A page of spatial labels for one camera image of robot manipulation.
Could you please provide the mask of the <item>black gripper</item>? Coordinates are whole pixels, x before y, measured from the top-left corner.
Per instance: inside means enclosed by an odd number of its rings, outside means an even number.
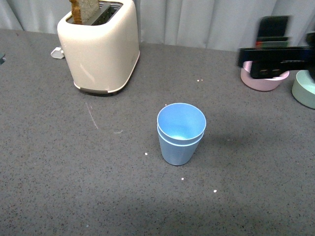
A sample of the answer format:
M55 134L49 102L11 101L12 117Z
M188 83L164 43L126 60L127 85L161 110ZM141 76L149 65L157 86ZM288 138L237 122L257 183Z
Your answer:
M315 78L315 32L306 34L307 46L288 46L285 36L289 16L267 16L261 18L255 46L241 48L238 52L237 66L244 62L252 63L250 76L253 79L278 77L286 71L307 70Z

